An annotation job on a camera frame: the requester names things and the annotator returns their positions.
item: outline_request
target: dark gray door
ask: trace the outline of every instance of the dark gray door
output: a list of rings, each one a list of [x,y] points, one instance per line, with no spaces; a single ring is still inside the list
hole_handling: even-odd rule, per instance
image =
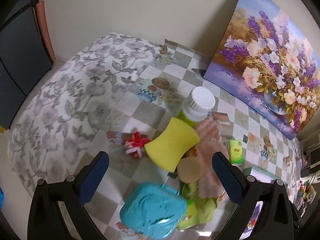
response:
[[[0,125],[9,128],[25,95],[12,81],[0,62]]]
[[[52,67],[38,34],[31,7],[0,32],[0,57],[25,94]]]

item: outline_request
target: sponge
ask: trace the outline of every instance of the sponge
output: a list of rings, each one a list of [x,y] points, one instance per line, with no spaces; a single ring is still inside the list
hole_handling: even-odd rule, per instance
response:
[[[182,156],[199,141],[199,136],[192,127],[172,117],[164,132],[145,144],[144,148],[156,165],[174,172]]]

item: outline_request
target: green cloth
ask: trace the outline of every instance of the green cloth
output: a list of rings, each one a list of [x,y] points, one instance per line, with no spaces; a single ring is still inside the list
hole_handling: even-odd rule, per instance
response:
[[[178,225],[178,229],[185,229],[198,224],[205,224],[212,220],[214,211],[217,208],[216,199],[214,198],[199,198],[198,184],[196,182],[186,184],[182,189],[181,194],[185,199],[193,200],[197,215],[185,220],[184,218]]]

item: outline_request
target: bottle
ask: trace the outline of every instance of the bottle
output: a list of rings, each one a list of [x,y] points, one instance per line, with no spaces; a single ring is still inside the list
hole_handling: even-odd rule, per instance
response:
[[[189,96],[183,100],[177,118],[191,127],[195,127],[207,117],[215,103],[216,100],[210,90],[204,87],[195,87],[191,90]]]

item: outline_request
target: canvas painting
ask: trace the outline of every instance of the canvas painting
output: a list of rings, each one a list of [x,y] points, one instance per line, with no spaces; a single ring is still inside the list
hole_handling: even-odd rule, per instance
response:
[[[292,140],[319,107],[319,58],[271,0],[239,0],[204,78]]]

